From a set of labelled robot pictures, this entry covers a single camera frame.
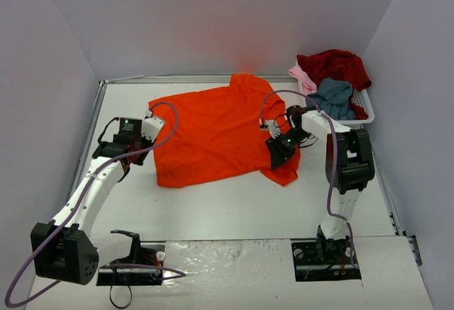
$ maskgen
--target blue cloth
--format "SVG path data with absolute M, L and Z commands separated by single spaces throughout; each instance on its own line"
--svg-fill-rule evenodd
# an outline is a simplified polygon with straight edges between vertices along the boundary
M 317 92 L 308 95 L 334 120 L 354 120 L 356 115 L 348 105 L 353 88 L 347 81 L 325 78 Z M 307 106 L 313 104 L 307 99 Z

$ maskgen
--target orange t-shirt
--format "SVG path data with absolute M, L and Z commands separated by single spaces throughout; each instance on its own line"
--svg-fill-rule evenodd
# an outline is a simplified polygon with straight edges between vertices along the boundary
M 265 80 L 251 74 L 233 74 L 228 87 L 188 92 L 156 99 L 175 105 L 179 114 L 176 133 L 154 152 L 157 184 L 183 187 L 260 170 L 281 184 L 295 180 L 299 150 L 283 166 L 272 171 L 270 152 L 265 141 L 269 132 L 259 128 L 260 105 L 272 92 Z M 153 111 L 166 124 L 157 137 L 165 138 L 175 124 L 168 106 Z M 265 120 L 285 113 L 285 103 L 276 94 L 264 105 Z

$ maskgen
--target white wall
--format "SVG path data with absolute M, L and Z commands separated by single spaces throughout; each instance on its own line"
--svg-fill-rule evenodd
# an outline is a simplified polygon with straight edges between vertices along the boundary
M 55 0 L 99 79 L 285 73 L 299 52 L 363 54 L 391 0 Z
M 0 0 L 0 309 L 31 253 L 30 231 L 68 197 L 96 94 L 53 0 Z M 28 296 L 33 268 L 14 301 Z
M 436 309 L 454 304 L 454 0 L 393 0 L 365 56 L 379 165 Z

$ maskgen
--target white basket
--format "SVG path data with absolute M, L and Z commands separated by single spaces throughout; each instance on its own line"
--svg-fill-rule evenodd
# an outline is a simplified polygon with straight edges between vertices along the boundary
M 299 81 L 299 79 L 298 79 L 298 89 L 299 89 L 299 92 L 304 94 L 303 84 Z M 304 105 L 306 105 L 306 99 L 304 99 L 304 98 L 302 98 L 302 99 L 303 99 Z M 367 91 L 365 89 L 362 90 L 361 92 L 354 89 L 352 102 L 354 104 L 356 104 L 357 106 L 363 107 L 366 114 L 369 117 L 365 120 L 338 121 L 340 124 L 343 124 L 345 126 L 352 126 L 352 125 L 360 125 L 360 124 L 364 124 L 364 123 L 371 123 L 372 121 L 374 121 L 374 118 L 375 118 L 374 111 L 372 110 L 372 104 L 370 103 L 369 95 L 367 95 Z

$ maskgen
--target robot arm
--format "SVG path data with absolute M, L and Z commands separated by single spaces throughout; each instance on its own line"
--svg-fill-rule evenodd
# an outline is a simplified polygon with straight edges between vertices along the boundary
M 263 127 L 271 134 L 266 144 L 271 155 L 272 169 L 288 161 L 295 154 L 298 144 L 312 134 L 326 144 L 325 171 L 326 178 L 330 181 L 335 144 L 326 117 L 310 107 L 290 106 L 286 118 L 291 127 L 286 133 L 281 133 L 274 121 L 266 121 L 266 126 Z M 335 120 L 331 121 L 336 132 L 336 183 L 316 237 L 319 255 L 327 262 L 343 255 L 348 247 L 347 222 L 351 220 L 355 203 L 362 190 L 375 175 L 367 131 L 352 129 Z
M 102 140 L 105 130 L 101 134 L 89 170 L 70 200 L 50 223 L 37 223 L 31 232 L 32 247 L 36 250 L 77 208 L 88 181 L 94 179 L 70 222 L 35 257 L 35 271 L 40 277 L 87 284 L 98 267 L 126 257 L 136 261 L 135 256 L 140 250 L 138 234 L 112 231 L 103 238 L 96 239 L 90 238 L 92 227 L 115 184 L 128 174 L 131 164 L 142 165 L 148 153 L 106 163 L 118 155 L 151 147 L 165 122 L 152 116 L 149 111 L 143 120 L 115 118 L 112 121 L 120 121 L 119 132 L 113 136 L 112 142 Z

